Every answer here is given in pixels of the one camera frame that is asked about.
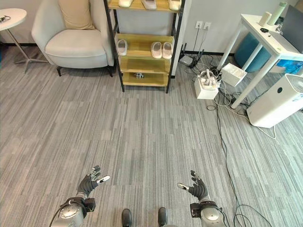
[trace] wooden shelf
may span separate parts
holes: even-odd
[[[166,60],[145,60],[121,57],[120,68],[122,72],[143,72],[168,74],[170,61]]]
[[[155,59],[152,57],[151,45],[153,42],[172,43],[172,36],[163,35],[136,35],[136,34],[117,34],[118,39],[127,41],[127,56],[133,58]]]
[[[156,0],[157,3],[157,9],[156,10],[150,10],[153,11],[162,11],[162,12],[171,12],[175,13],[176,11],[169,9],[169,1],[168,0]],[[144,5],[142,4],[141,0],[134,0],[130,7],[124,8],[119,7],[119,0],[111,0],[108,7],[110,9],[135,9],[135,10],[143,10],[143,11],[149,11],[147,10]]]
[[[124,85],[132,86],[149,86],[149,87],[166,87],[168,74],[150,74],[145,73],[144,78],[137,78],[134,73],[126,72],[122,76]]]

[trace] wall outlet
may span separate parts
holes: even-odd
[[[197,23],[196,23],[196,29],[201,29],[202,28],[202,26],[203,26],[203,21],[197,21]]]
[[[210,25],[212,25],[211,22],[205,22],[203,29],[204,30],[209,30],[210,29]]]

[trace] white slipper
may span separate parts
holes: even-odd
[[[162,44],[160,42],[153,42],[151,44],[151,55],[157,59],[162,57]]]
[[[150,10],[157,9],[156,0],[141,0],[141,2],[143,3],[146,9],[150,9]]]
[[[172,57],[172,45],[171,45],[171,43],[165,42],[163,44],[162,57],[165,58],[165,59],[171,59],[171,57]]]
[[[125,56],[127,54],[127,41],[121,39],[117,43],[117,52],[120,56]]]
[[[182,0],[169,0],[169,8],[174,11],[178,11],[181,8]]]
[[[132,4],[133,0],[119,0],[119,6],[120,7],[130,7]]]

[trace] white armchair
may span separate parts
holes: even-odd
[[[59,76],[62,67],[91,69],[114,65],[103,1],[90,0],[90,14],[96,30],[66,29],[58,0],[42,1],[32,36],[47,60],[58,66]]]

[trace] robotic arm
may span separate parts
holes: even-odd
[[[79,184],[76,197],[69,198],[57,210],[50,227],[79,227],[83,223],[87,212],[93,212],[96,207],[95,199],[88,198],[89,194],[98,185],[110,179],[108,175],[99,179],[99,175],[100,167],[93,167]],[[53,222],[58,212],[58,219]]]
[[[199,203],[190,205],[191,217],[200,218],[202,227],[224,227],[224,216],[217,204],[210,200],[204,182],[195,171],[191,170],[191,175],[195,182],[193,187],[178,183],[179,188],[188,191],[199,200]]]

